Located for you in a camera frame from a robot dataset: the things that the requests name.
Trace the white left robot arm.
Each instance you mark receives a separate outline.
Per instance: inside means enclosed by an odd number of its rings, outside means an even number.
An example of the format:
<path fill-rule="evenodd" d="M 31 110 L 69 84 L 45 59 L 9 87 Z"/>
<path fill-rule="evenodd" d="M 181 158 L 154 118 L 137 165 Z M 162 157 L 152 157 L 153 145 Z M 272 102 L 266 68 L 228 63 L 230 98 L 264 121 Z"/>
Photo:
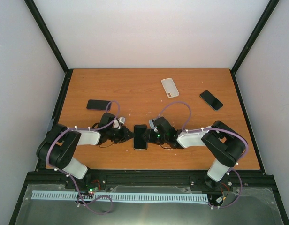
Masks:
<path fill-rule="evenodd" d="M 100 122 L 88 128 L 57 124 L 39 145 L 36 155 L 48 166 L 75 177 L 75 182 L 80 188 L 88 188 L 92 183 L 92 177 L 87 174 L 88 167 L 74 158 L 77 146 L 100 146 L 106 141 L 120 144 L 133 139 L 134 133 L 124 125 L 124 122 L 124 117 L 117 118 L 106 112 Z"/>

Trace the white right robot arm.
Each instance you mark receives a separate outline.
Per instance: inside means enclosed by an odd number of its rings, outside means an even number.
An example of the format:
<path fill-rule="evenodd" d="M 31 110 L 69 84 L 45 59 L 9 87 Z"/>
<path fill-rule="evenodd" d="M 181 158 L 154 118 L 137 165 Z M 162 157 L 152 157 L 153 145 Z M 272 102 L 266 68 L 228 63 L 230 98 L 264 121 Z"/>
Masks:
<path fill-rule="evenodd" d="M 221 121 L 199 129 L 176 130 L 161 117 L 152 121 L 154 128 L 146 129 L 140 137 L 147 143 L 167 144 L 172 149 L 205 146 L 215 157 L 207 176 L 219 182 L 238 164 L 248 151 L 247 141 Z"/>

